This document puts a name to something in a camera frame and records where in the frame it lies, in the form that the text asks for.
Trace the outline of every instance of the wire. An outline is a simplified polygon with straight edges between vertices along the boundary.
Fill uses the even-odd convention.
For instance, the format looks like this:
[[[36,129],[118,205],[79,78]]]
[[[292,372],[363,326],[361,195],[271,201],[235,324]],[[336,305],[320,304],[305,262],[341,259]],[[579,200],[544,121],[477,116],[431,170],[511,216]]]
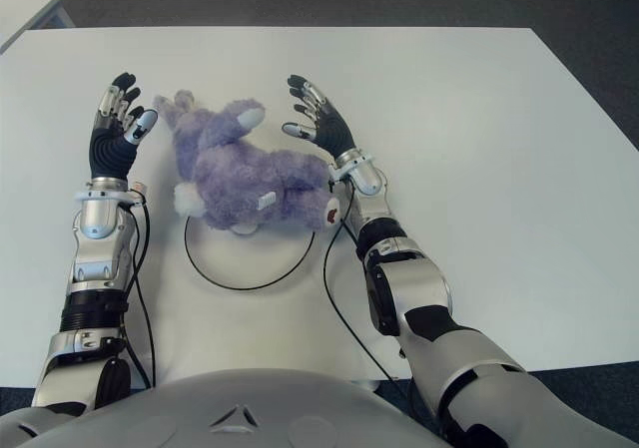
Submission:
[[[408,402],[408,415],[413,420],[419,420],[417,409],[415,408],[415,379],[410,378],[408,382],[408,393],[406,394],[406,401]]]
[[[366,348],[366,345],[363,344],[361,339],[357,336],[357,334],[354,332],[354,330],[352,329],[350,324],[346,321],[344,316],[341,314],[341,311],[337,307],[337,305],[335,303],[335,300],[332,298],[332,294],[330,293],[330,289],[328,288],[328,282],[326,281],[326,266],[327,266],[327,262],[328,262],[328,255],[330,254],[330,249],[332,248],[332,246],[334,245],[335,241],[337,240],[337,236],[341,232],[341,229],[346,226],[344,220],[348,217],[348,214],[350,213],[350,207],[352,206],[352,200],[354,199],[354,196],[355,196],[355,188],[352,187],[352,192],[350,193],[350,201],[348,202],[348,208],[346,209],[346,212],[345,212],[345,214],[343,216],[343,219],[341,219],[341,221],[339,223],[339,227],[335,231],[335,234],[332,236],[332,239],[330,240],[330,243],[328,244],[328,248],[326,249],[326,253],[324,254],[324,257],[323,257],[323,268],[322,268],[323,288],[324,288],[324,290],[326,292],[326,295],[328,296],[328,300],[330,301],[330,304],[332,305],[332,308],[335,310],[335,313],[339,317],[339,320],[341,320],[341,323],[343,323],[343,325],[350,332],[350,334],[355,339],[357,344],[359,344],[361,349],[366,353],[366,355],[368,355],[368,358],[370,358],[370,360],[377,366],[377,368],[379,368],[379,371],[381,371],[383,373],[383,375],[388,379],[388,381],[390,383],[392,383],[392,386],[397,390],[397,392],[399,392],[399,394],[402,396],[402,398],[407,399],[406,398],[406,394],[401,389],[401,387],[397,384],[397,382],[395,380],[392,379],[392,377],[384,369],[384,367],[381,366],[381,363],[379,363],[377,361],[377,359],[374,357],[374,355],[372,353],[370,353],[368,348]]]
[[[151,238],[151,218],[149,217],[149,209],[147,209],[147,198],[144,197],[144,194],[136,191],[135,189],[130,189],[130,191],[135,192],[142,198],[142,208],[144,209],[144,222],[146,224],[146,228],[145,228],[146,233],[144,237],[144,245],[142,246],[142,254],[140,255],[140,259],[137,262],[137,266],[134,266],[133,268],[133,276],[131,277],[131,280],[129,281],[129,285],[127,286],[127,290],[126,290],[127,296],[129,296],[129,293],[131,292],[131,288],[133,288],[133,283],[138,278],[138,272],[140,271],[140,268],[142,268],[142,263],[144,263],[144,259],[147,256],[147,248],[149,248],[149,238]],[[138,242],[139,240],[136,241],[135,250],[138,249]]]
[[[140,280],[139,280],[139,272],[140,269],[142,268],[142,264],[144,262],[144,259],[146,257],[147,254],[147,249],[149,247],[149,239],[151,238],[151,217],[149,216],[149,209],[147,208],[147,199],[144,196],[144,194],[136,191],[135,189],[131,189],[131,192],[135,192],[136,194],[138,194],[141,198],[142,198],[142,208],[144,210],[144,218],[145,218],[145,240],[144,240],[144,244],[143,244],[143,248],[142,248],[142,254],[140,255],[140,259],[137,260],[137,255],[138,255],[138,247],[140,245],[140,227],[138,225],[138,220],[135,216],[133,216],[133,214],[131,213],[131,211],[129,210],[129,213],[131,213],[131,215],[133,216],[133,221],[135,223],[135,227],[136,227],[136,244],[133,250],[133,275],[131,276],[131,280],[129,281],[129,285],[127,286],[126,289],[126,297],[128,299],[129,294],[131,292],[131,289],[133,287],[133,284],[136,285],[136,289],[138,292],[138,297],[140,298],[140,304],[142,305],[142,311],[144,313],[144,317],[145,317],[145,322],[147,325],[147,331],[149,334],[149,345],[151,348],[151,367],[152,367],[152,381],[149,380],[149,375],[147,374],[146,370],[144,369],[144,366],[142,365],[142,363],[140,362],[138,356],[135,353],[135,350],[133,349],[133,346],[131,345],[131,341],[129,340],[129,337],[127,336],[127,330],[126,330],[126,326],[125,326],[125,321],[124,321],[124,314],[122,314],[121,318],[120,318],[120,329],[122,331],[122,336],[125,340],[125,346],[127,348],[127,352],[129,353],[129,356],[131,357],[131,360],[133,361],[133,364],[135,365],[136,369],[138,370],[138,372],[140,373],[140,376],[142,377],[142,380],[145,384],[145,386],[147,388],[151,388],[151,386],[156,386],[156,350],[155,350],[155,343],[153,340],[153,330],[151,329],[151,319],[149,317],[149,311],[147,309],[147,305],[145,303],[144,300],[144,296],[142,294],[142,288],[140,287]]]
[[[188,231],[189,231],[189,222],[191,221],[190,217],[187,217],[187,221],[184,224],[184,248],[187,251],[187,257],[189,258],[189,262],[191,263],[191,265],[193,266],[193,268],[196,270],[197,273],[200,274],[200,276],[206,280],[208,283],[212,283],[213,285],[217,285],[221,288],[225,288],[226,290],[235,290],[235,291],[250,291],[250,290],[258,290],[260,288],[265,288],[267,286],[270,285],[274,285],[277,282],[285,279],[287,276],[289,276],[291,273],[293,273],[301,264],[302,262],[305,260],[305,258],[307,257],[307,255],[309,254],[309,252],[311,251],[311,247],[313,246],[313,242],[316,239],[316,233],[313,232],[313,234],[311,235],[311,240],[309,241],[309,245],[307,246],[307,249],[305,250],[304,254],[300,257],[300,259],[296,262],[295,265],[293,265],[293,267],[291,269],[289,269],[289,271],[287,271],[284,275],[279,276],[278,278],[276,278],[273,281],[270,281],[268,283],[262,283],[260,285],[256,285],[256,286],[247,286],[247,287],[238,287],[238,286],[230,286],[230,285],[225,285],[223,283],[220,283],[216,280],[213,280],[212,278],[210,278],[208,275],[206,275],[199,267],[198,265],[195,263],[195,261],[193,260],[193,257],[191,256],[191,252],[189,251],[189,243],[188,243]]]

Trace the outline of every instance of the gray carpet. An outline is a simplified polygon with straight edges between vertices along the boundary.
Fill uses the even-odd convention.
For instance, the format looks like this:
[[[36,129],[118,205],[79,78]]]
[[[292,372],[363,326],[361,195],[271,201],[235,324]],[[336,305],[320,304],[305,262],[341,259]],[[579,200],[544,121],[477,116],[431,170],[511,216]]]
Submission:
[[[639,148],[639,0],[66,0],[79,27],[531,27]],[[536,373],[577,411],[639,442],[639,363]],[[379,393],[402,409],[388,383]],[[31,390],[0,389],[0,413]]]

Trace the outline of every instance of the stuffed toy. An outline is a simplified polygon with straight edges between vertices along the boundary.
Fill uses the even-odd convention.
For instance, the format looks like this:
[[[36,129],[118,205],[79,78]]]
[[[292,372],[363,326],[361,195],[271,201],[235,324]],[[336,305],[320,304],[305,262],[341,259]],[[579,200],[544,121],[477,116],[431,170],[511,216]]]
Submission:
[[[293,151],[268,153],[243,140],[265,117],[259,102],[235,101],[214,113],[197,108],[193,94],[182,90],[174,101],[156,97],[154,106],[173,132],[184,180],[175,187],[180,215],[237,233],[281,220],[321,230],[338,220],[338,200],[325,189],[326,162]]]

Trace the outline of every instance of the table surface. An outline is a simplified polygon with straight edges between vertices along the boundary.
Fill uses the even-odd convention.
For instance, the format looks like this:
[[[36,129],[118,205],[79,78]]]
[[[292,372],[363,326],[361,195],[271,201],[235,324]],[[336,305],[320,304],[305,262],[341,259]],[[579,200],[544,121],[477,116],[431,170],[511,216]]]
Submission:
[[[41,64],[45,53],[56,64]],[[124,70],[138,76],[147,105],[182,88],[212,109],[255,97],[267,117],[251,141],[322,155],[280,131],[297,118],[287,75],[308,76],[386,172],[395,214],[446,274],[457,322],[530,370],[639,358],[639,154],[528,29],[29,31],[0,70],[1,385],[33,385],[57,330],[91,122],[105,85]],[[226,291],[187,261],[163,122],[130,179],[149,186],[142,283],[161,381],[240,367],[380,378],[323,293],[330,233],[278,285]],[[295,227],[248,238],[201,227],[193,250],[223,281],[259,282],[299,256],[308,236]],[[370,325],[347,237],[328,273],[354,329],[392,374],[407,377],[395,341]],[[148,363],[135,300],[127,319]]]
[[[0,0],[0,54],[61,0]]]

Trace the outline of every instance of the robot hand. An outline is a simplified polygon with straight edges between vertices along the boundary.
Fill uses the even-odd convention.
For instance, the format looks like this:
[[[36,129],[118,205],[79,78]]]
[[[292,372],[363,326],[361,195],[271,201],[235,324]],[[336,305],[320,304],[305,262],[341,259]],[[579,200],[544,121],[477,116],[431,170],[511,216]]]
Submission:
[[[348,124],[324,94],[304,77],[289,77],[291,95],[304,104],[295,104],[294,109],[304,114],[315,124],[315,128],[287,122],[282,130],[293,137],[308,139],[329,152],[335,160],[355,148]]]
[[[334,182],[349,179],[364,196],[375,196],[382,189],[372,157],[355,145],[350,128],[326,96],[302,76],[289,77],[291,95],[304,102],[294,109],[311,119],[315,127],[286,122],[282,130],[290,136],[307,139],[324,149],[335,160],[335,167],[328,166]]]
[[[114,178],[125,181],[136,159],[138,144],[149,134],[158,113],[136,107],[127,114],[131,103],[140,95],[133,74],[116,77],[102,98],[93,125],[89,147],[91,178]]]

